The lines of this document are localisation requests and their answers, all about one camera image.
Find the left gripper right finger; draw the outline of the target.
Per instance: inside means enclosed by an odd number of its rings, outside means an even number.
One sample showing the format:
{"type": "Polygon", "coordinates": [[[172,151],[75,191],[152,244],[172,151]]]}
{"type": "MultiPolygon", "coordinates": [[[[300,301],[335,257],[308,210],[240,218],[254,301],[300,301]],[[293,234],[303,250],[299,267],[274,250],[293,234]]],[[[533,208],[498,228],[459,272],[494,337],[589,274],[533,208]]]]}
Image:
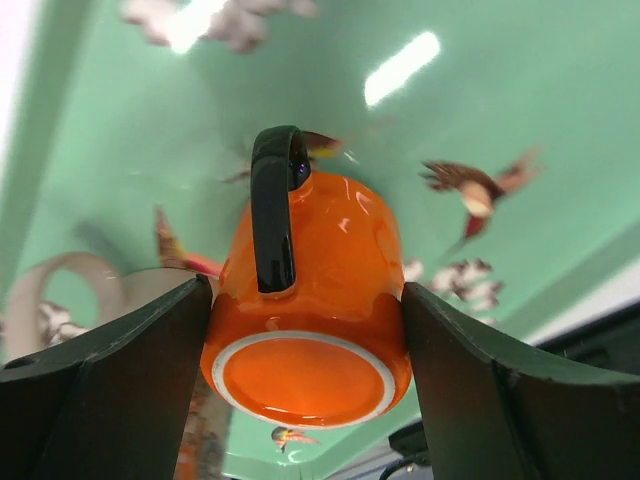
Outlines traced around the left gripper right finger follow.
{"type": "Polygon", "coordinates": [[[422,285],[402,293],[438,479],[635,479],[639,379],[527,345],[422,285]]]}

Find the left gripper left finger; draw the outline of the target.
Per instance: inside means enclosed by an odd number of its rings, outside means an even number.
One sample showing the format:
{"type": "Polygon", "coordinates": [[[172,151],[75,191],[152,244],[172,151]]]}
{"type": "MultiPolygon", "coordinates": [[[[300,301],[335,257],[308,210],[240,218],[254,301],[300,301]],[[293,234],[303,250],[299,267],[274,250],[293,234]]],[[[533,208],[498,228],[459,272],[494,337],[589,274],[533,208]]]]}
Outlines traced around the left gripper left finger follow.
{"type": "Polygon", "coordinates": [[[172,478],[212,298],[198,275],[3,367],[2,478],[172,478]]]}

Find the orange mug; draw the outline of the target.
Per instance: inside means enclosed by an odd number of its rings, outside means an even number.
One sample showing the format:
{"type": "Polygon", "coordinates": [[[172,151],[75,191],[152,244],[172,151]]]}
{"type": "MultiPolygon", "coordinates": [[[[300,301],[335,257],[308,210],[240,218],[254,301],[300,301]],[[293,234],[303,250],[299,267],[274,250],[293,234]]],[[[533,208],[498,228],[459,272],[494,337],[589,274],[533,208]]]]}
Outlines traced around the orange mug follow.
{"type": "Polygon", "coordinates": [[[412,377],[391,209],[352,178],[313,171],[292,125],[257,135],[249,193],[219,276],[205,380],[236,409],[293,428],[387,413],[412,377]]]}

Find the cream dragon mug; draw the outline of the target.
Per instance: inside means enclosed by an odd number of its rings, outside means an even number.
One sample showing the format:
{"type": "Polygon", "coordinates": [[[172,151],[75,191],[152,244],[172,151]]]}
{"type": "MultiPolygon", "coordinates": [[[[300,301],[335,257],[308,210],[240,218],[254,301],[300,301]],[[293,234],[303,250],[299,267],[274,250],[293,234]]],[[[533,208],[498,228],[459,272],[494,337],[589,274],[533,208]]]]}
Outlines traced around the cream dragon mug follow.
{"type": "MultiPolygon", "coordinates": [[[[150,303],[194,278],[178,268],[122,275],[105,259],[86,252],[45,260],[9,290],[2,325],[7,360],[79,337],[150,303]]],[[[177,458],[176,479],[221,479],[231,407],[195,377],[177,458]]]]}

